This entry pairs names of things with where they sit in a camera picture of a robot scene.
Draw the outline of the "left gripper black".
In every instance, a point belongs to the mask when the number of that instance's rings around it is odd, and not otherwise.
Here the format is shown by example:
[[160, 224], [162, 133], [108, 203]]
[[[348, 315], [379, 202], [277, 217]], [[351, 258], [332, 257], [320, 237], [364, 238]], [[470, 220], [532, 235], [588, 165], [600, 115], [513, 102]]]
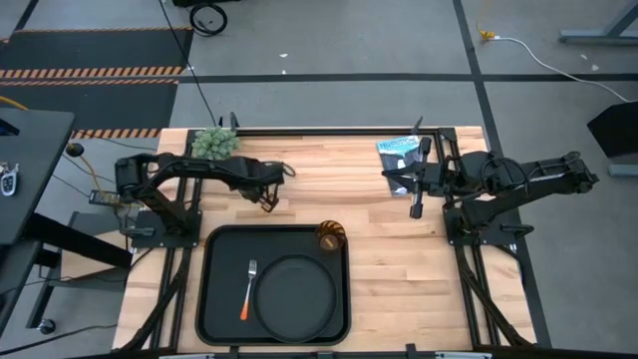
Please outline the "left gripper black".
[[279, 203], [278, 190], [284, 184], [285, 164], [250, 159], [246, 173], [232, 188], [246, 199], [259, 199], [261, 208], [270, 213]]

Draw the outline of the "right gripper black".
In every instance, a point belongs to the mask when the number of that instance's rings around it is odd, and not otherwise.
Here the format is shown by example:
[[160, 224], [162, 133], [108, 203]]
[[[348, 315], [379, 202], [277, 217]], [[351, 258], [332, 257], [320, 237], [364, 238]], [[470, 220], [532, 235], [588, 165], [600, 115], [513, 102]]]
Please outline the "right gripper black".
[[[435, 150], [438, 161], [429, 163], [428, 157], [431, 151], [432, 139], [422, 137], [420, 139], [418, 154], [419, 161], [414, 161], [408, 166], [394, 170], [382, 171], [383, 176], [394, 184], [397, 189], [403, 192], [413, 193], [413, 203], [410, 207], [410, 218], [421, 218], [423, 215], [423, 196], [443, 196], [445, 194], [445, 153], [443, 146], [435, 139]], [[415, 174], [415, 178], [404, 177], [403, 175]]]

